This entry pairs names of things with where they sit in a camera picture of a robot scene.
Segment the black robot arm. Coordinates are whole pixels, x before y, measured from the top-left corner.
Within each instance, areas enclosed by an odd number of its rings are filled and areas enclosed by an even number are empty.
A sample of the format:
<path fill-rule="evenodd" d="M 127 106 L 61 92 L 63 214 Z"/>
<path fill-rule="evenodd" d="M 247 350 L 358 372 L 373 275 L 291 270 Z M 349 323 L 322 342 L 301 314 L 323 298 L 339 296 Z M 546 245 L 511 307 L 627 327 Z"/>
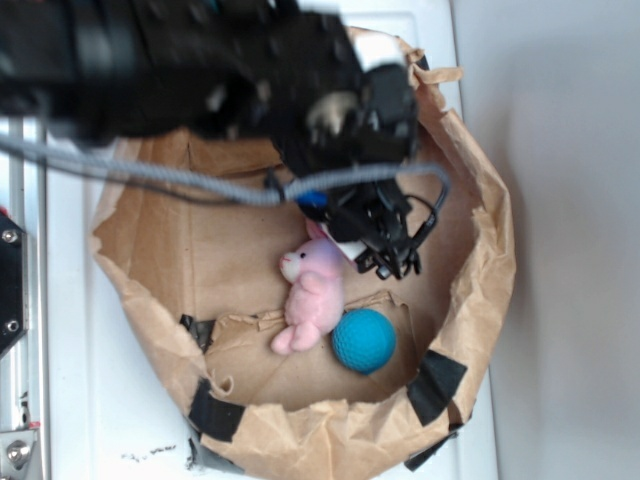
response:
<path fill-rule="evenodd" d="M 170 174 L 252 205 L 296 202 L 360 271 L 419 272 L 427 229 L 396 175 L 417 147 L 417 104 L 392 39 L 351 39 L 295 1 L 5 1 L 1 112 L 82 145 L 187 128 L 267 137 L 292 172 L 253 191 Z"/>

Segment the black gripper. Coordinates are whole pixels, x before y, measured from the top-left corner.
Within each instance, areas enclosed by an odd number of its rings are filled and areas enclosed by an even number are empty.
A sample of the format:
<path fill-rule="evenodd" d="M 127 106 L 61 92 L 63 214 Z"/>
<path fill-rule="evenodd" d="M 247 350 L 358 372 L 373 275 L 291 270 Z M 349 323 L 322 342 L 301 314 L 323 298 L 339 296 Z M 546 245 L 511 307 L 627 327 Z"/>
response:
<path fill-rule="evenodd" d="M 326 192 L 323 224 L 337 245 L 359 250 L 360 273 L 421 273 L 412 207 L 388 172 L 416 147 L 417 106 L 397 40 L 297 12 L 271 24 L 269 67 L 269 126 L 296 178 L 289 191 Z"/>

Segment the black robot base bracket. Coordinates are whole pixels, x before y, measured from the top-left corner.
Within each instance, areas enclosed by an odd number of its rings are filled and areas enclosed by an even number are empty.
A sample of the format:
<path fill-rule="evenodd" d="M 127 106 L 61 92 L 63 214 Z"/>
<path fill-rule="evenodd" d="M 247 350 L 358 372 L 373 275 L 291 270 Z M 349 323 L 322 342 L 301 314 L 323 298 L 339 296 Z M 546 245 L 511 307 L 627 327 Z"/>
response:
<path fill-rule="evenodd" d="M 1 357 L 25 334 L 24 231 L 1 209 Z"/>

